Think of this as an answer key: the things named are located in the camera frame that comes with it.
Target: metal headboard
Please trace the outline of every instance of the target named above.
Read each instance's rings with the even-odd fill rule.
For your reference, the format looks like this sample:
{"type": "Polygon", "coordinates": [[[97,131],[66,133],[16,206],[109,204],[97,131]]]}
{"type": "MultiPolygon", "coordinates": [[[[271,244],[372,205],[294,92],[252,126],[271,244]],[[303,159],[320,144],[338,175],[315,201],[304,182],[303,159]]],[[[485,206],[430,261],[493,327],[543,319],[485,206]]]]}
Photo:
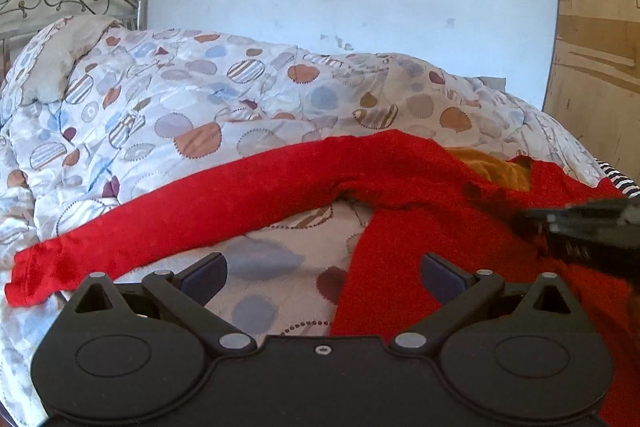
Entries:
{"type": "Polygon", "coordinates": [[[16,39],[24,40],[19,38],[73,13],[108,14],[131,30],[146,30],[148,0],[0,0],[0,76],[8,69],[16,39]]]}

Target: bed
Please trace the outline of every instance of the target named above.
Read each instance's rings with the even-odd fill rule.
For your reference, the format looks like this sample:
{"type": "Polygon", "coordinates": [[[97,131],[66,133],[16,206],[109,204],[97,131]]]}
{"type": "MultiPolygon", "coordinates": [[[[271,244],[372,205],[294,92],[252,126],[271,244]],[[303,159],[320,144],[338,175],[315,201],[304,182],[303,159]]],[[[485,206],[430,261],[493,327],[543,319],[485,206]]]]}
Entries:
{"type": "MultiPolygon", "coordinates": [[[[330,136],[398,129],[498,158],[555,162],[591,186],[605,175],[558,122],[492,89],[491,79],[402,54],[319,55],[206,29],[148,30],[147,2],[0,0],[0,17],[34,19],[0,31],[4,64],[13,63],[0,90],[0,286],[14,254],[38,241],[194,172],[330,136]],[[31,17],[44,7],[54,15],[31,17]],[[56,62],[63,44],[73,60],[56,62]]],[[[323,335],[370,216],[336,201],[119,282],[180,271],[218,250],[230,275],[212,311],[258,340],[323,335]]],[[[30,360],[67,298],[12,309],[0,295],[0,402],[14,425],[46,416],[30,360]]]]}

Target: bed post finial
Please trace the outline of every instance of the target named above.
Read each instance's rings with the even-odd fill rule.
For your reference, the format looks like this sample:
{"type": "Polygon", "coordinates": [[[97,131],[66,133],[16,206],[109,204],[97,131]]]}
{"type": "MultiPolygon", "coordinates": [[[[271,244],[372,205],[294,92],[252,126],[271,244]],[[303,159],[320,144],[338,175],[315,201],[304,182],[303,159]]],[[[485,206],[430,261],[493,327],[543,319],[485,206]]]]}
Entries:
{"type": "Polygon", "coordinates": [[[139,30],[146,30],[148,18],[148,0],[136,0],[138,3],[138,20],[137,26],[139,30]]]}

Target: wooden panel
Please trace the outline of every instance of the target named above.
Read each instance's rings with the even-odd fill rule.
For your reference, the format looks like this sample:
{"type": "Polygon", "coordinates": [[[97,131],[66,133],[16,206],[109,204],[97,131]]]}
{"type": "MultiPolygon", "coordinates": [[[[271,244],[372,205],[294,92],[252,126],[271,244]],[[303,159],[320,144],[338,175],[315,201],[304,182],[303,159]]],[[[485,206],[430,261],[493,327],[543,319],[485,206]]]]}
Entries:
{"type": "Polygon", "coordinates": [[[560,0],[545,111],[640,179],[640,0],[560,0]]]}

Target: red sweater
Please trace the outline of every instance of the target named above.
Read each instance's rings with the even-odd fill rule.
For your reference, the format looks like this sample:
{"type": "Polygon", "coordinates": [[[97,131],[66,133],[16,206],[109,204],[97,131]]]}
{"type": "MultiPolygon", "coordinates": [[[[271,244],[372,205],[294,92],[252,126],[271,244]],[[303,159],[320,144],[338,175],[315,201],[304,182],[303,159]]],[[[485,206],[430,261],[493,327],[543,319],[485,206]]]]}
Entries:
{"type": "Polygon", "coordinates": [[[510,282],[532,282],[542,271],[555,271],[580,298],[614,357],[603,418],[613,427],[640,423],[640,357],[626,313],[626,283],[540,259],[533,245],[496,217],[619,192],[608,180],[587,187],[544,162],[532,163],[530,192],[504,189],[435,142],[398,131],[289,146],[173,182],[16,254],[4,291],[12,306],[36,304],[55,291],[77,288],[90,272],[116,279],[340,195],[365,201],[376,212],[353,254],[334,334],[388,339],[434,311],[437,303],[422,288],[418,270],[428,251],[469,272],[492,269],[510,282]]]}

